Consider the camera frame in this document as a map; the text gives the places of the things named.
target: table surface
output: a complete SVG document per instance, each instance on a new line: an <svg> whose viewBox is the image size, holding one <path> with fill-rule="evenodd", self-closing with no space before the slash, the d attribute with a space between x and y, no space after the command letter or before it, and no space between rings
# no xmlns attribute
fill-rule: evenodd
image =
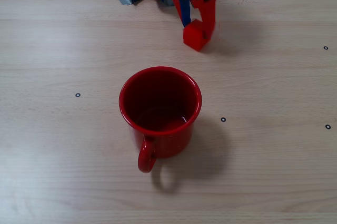
<svg viewBox="0 0 337 224"><path fill-rule="evenodd" d="M216 15L197 53L157 0L0 0L0 223L335 224L337 0ZM143 174L118 96L158 65L203 107L186 151Z"/></svg>

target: mug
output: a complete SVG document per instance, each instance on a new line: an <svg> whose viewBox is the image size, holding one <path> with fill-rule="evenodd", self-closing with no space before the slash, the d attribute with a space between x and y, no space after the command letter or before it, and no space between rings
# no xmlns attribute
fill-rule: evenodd
<svg viewBox="0 0 337 224"><path fill-rule="evenodd" d="M133 75L120 93L120 110L140 149L138 168L180 153L189 143L202 104L196 82L181 70L152 67Z"/></svg>

